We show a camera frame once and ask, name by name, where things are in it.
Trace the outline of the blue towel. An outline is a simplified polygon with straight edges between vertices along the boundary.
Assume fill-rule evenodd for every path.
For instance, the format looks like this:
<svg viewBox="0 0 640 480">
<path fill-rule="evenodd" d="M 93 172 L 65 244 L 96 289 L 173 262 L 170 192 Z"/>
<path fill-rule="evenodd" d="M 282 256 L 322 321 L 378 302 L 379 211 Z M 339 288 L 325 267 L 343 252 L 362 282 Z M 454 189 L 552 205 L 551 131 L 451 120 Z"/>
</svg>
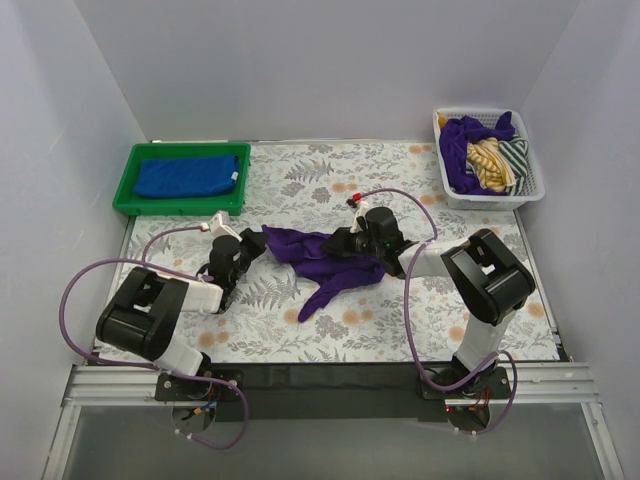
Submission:
<svg viewBox="0 0 640 480">
<path fill-rule="evenodd" d="M 151 199 L 223 195 L 235 189 L 239 167 L 235 155 L 144 160 L 133 193 Z"/>
</svg>

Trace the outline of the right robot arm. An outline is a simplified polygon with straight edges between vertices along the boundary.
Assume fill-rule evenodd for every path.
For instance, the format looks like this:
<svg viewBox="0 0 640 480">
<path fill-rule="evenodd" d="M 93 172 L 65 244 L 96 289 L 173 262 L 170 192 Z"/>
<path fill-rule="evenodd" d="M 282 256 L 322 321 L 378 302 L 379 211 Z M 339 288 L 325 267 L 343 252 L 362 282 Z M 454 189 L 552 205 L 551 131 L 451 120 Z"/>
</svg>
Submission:
<svg viewBox="0 0 640 480">
<path fill-rule="evenodd" d="M 404 280 L 404 326 L 411 355 L 423 383 L 442 393 L 460 391 L 495 368 L 511 319 L 536 289 L 529 270 L 493 231 L 481 229 L 459 242 L 439 242 L 436 237 L 411 241 L 387 207 L 357 213 L 353 225 L 337 229 L 322 248 L 339 257 L 375 257 L 387 274 Z M 452 357 L 455 380 L 449 384 L 438 384 L 428 375 L 416 348 L 409 296 L 410 280 L 417 277 L 450 278 L 470 313 Z"/>
</svg>

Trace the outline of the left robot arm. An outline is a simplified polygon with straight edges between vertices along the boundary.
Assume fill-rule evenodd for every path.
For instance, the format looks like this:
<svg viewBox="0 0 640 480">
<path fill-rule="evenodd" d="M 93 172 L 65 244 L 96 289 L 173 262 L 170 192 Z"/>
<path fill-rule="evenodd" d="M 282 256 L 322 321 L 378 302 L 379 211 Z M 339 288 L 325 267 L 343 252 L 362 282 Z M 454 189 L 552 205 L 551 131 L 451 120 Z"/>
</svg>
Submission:
<svg viewBox="0 0 640 480">
<path fill-rule="evenodd" d="M 173 373 L 204 373 L 211 360 L 178 338 L 178 319 L 184 312 L 225 312 L 240 278 L 265 252 L 266 243 L 266 234 L 249 228 L 219 235 L 194 279 L 133 268 L 99 317 L 97 338 Z"/>
</svg>

